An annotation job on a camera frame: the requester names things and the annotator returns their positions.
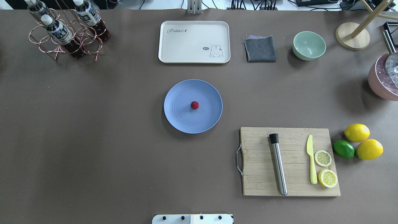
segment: lime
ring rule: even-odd
[[[337,155],[344,158],[354,157],[354,147],[347,141],[337,140],[333,143],[333,149]]]
[[[337,185],[337,175],[329,169],[319,171],[318,180],[324,187],[334,187]]]
[[[364,124],[352,124],[344,131],[347,140],[353,142],[365,141],[370,134],[369,128]]]
[[[331,155],[325,150],[319,150],[316,152],[314,158],[315,162],[322,167],[327,167],[332,163]]]
[[[357,148],[357,156],[360,159],[371,160],[376,159],[383,154],[383,146],[374,139],[368,139],[361,142]]]

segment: soda bottle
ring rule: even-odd
[[[41,23],[41,17],[43,15],[51,15],[50,10],[47,8],[46,4],[41,1],[36,1],[36,0],[25,0],[27,4],[27,9],[29,10],[29,13],[38,21]]]
[[[79,15],[80,19],[84,24],[96,31],[98,38],[105,41],[111,37],[111,34],[106,29],[105,23],[89,2],[84,0],[73,0],[73,2],[76,5],[76,13]]]
[[[47,33],[61,44],[72,57],[79,58],[84,55],[86,49],[80,45],[79,38],[75,37],[65,24],[49,15],[43,15],[41,21],[44,23]]]

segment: blue plate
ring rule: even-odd
[[[199,103],[196,110],[191,108],[193,101]],[[164,99],[164,113],[170,124],[182,132],[205,132],[221,117],[221,96],[210,83],[199,79],[184,80],[167,93]]]

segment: folded towel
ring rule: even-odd
[[[249,35],[244,39],[248,62],[276,62],[274,40],[272,36]]]

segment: wooden cutting board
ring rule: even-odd
[[[243,154],[243,195],[282,196],[277,187],[275,162],[269,134],[279,134],[287,196],[340,196],[339,184],[333,188],[310,182],[310,159],[306,152],[308,135],[313,135],[314,154],[325,150],[332,156],[329,167],[315,163],[316,173],[331,169],[336,174],[329,130],[325,128],[240,128]]]

